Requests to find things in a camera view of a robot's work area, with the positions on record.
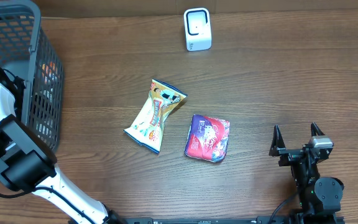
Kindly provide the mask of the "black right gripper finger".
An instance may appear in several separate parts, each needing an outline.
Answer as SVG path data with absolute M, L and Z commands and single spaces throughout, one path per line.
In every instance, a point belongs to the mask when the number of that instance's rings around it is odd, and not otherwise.
M 282 134 L 280 132 L 280 128 L 278 127 L 278 125 L 274 126 L 273 129 L 273 139 L 272 139 L 272 144 L 271 144 L 271 149 L 276 148 L 278 150 L 284 149 L 285 148 L 285 143 L 284 140 L 282 138 Z
M 310 129 L 311 129 L 311 136 L 324 136 L 324 133 L 322 132 L 322 130 L 320 130 L 320 128 L 318 127 L 318 125 L 315 122 L 312 122 L 310 125 Z

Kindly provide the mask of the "purple red snack pack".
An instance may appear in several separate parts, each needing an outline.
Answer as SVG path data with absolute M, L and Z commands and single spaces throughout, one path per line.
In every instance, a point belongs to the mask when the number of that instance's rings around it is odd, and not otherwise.
M 227 154 L 230 122 L 194 114 L 184 149 L 185 155 L 210 162 L 221 162 Z

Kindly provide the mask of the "yellow snack bag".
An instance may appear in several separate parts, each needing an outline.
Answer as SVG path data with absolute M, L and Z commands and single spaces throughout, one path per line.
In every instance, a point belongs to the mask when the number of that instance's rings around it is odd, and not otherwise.
M 137 144 L 159 154 L 165 120 L 186 97 L 187 94 L 176 87 L 153 79 L 146 102 L 124 132 Z

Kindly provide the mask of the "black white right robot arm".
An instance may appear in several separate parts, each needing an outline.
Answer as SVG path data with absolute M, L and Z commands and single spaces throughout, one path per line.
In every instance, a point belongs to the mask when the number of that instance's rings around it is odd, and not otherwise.
M 308 143 L 300 149 L 287 149 L 279 127 L 274 126 L 269 155 L 280 158 L 280 167 L 291 167 L 296 192 L 273 211 L 269 223 L 344 223 L 343 217 L 336 216 L 341 210 L 344 184 L 335 177 L 321 177 L 318 171 L 318 164 L 329 159 L 334 143 L 316 123 L 311 123 L 310 129 Z M 277 218 L 278 211 L 295 197 L 300 208 Z

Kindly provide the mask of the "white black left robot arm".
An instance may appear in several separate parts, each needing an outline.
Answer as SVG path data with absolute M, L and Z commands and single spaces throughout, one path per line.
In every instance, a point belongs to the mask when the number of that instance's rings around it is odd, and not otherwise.
M 24 88 L 23 79 L 0 67 L 0 198 L 34 194 L 70 216 L 71 223 L 124 223 L 68 179 L 55 153 L 21 122 Z

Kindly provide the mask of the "white barcode scanner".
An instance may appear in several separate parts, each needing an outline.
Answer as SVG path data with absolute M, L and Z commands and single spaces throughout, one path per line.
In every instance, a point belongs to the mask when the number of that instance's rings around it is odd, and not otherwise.
M 183 20 L 187 51 L 210 49 L 212 32 L 209 11 L 204 7 L 187 9 L 183 14 Z

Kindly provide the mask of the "orange box in basket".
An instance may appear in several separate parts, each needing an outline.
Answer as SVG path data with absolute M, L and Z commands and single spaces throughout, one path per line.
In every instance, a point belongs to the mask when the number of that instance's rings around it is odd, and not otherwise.
M 57 74 L 56 65 L 53 62 L 50 62 L 49 64 L 44 63 L 42 65 L 42 77 L 44 83 L 50 88 L 57 83 L 59 75 Z

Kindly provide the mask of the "grey plastic shopping basket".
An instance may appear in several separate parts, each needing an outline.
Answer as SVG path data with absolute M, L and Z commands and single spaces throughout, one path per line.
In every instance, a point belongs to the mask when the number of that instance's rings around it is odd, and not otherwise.
M 58 148 L 62 113 L 63 64 L 41 27 L 32 1 L 0 1 L 0 67 L 24 80 L 21 120 L 53 151 Z M 53 62 L 59 79 L 50 88 L 42 65 Z

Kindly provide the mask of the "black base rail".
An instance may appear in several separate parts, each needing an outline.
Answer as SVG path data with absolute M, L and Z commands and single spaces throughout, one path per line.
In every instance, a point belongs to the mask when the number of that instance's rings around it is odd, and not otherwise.
M 149 217 L 125 218 L 127 224 L 290 224 L 290 223 L 338 223 L 345 224 L 343 217 L 334 220 L 305 220 L 296 222 L 286 216 L 276 216 L 269 222 L 269 216 L 257 216 L 254 218 L 178 218 L 178 219 L 153 219 Z

